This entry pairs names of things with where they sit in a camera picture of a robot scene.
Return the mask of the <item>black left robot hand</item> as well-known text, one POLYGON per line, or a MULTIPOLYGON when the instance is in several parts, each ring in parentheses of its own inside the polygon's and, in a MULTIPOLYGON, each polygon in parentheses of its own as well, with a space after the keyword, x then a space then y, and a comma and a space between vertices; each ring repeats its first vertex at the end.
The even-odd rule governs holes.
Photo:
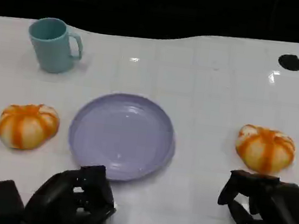
POLYGON ((116 212, 106 167, 59 172, 30 198, 23 224, 106 224, 116 212))

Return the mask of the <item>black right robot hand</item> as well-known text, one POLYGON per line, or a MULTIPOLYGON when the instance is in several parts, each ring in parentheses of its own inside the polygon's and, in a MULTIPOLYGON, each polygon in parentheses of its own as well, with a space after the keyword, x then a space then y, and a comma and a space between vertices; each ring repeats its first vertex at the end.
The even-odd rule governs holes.
POLYGON ((299 186, 275 176, 233 170, 218 204, 236 224, 299 224, 299 186))

